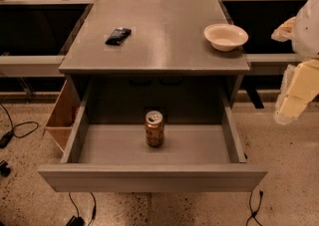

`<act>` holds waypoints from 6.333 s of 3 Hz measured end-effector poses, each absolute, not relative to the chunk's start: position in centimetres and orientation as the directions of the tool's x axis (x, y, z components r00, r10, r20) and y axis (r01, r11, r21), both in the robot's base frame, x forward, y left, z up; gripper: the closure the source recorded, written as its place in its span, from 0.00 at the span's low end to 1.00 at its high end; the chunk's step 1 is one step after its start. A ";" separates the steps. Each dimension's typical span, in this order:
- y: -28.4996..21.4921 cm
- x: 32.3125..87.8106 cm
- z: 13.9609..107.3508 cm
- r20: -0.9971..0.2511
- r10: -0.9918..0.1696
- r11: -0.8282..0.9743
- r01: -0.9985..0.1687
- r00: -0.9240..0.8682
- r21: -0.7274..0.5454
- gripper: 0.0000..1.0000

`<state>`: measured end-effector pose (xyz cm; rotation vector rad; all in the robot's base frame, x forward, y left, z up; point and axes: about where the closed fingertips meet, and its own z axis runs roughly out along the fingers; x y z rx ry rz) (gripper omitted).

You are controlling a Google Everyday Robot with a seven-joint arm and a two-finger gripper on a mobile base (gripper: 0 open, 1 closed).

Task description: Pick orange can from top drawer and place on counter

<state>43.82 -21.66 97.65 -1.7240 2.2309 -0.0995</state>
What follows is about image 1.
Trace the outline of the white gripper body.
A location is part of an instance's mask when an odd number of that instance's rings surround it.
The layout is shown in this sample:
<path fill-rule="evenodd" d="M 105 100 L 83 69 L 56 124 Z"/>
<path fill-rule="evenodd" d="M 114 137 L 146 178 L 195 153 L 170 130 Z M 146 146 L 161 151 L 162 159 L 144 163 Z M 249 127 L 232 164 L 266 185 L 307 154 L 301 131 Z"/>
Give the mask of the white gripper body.
<path fill-rule="evenodd" d="M 299 64 L 295 68 L 287 95 L 309 103 L 318 94 L 319 60 L 309 60 Z"/>

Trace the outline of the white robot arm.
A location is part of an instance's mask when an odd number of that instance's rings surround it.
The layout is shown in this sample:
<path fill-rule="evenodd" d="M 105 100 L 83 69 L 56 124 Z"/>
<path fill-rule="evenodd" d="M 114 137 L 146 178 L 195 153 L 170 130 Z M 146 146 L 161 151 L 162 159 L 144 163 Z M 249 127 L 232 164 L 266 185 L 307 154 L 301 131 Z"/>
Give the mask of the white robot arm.
<path fill-rule="evenodd" d="M 275 121 L 289 124 L 319 95 L 319 0 L 308 0 L 295 17 L 274 30 L 271 38 L 290 40 L 293 51 L 302 59 L 284 72 L 275 106 Z"/>

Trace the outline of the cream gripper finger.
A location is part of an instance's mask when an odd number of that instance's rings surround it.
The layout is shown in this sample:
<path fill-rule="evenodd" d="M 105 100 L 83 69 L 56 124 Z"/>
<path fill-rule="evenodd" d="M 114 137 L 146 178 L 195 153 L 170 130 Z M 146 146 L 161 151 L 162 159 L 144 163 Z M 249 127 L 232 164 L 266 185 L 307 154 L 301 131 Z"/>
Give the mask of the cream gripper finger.
<path fill-rule="evenodd" d="M 271 39 L 278 42 L 286 42 L 292 38 L 292 30 L 295 23 L 295 18 L 289 18 L 277 29 L 275 29 L 271 35 Z"/>
<path fill-rule="evenodd" d="M 280 94 L 275 104 L 274 120 L 279 124 L 290 124 L 297 120 L 307 107 L 307 103 L 299 98 L 288 95 L 296 67 L 289 65 L 284 72 Z"/>

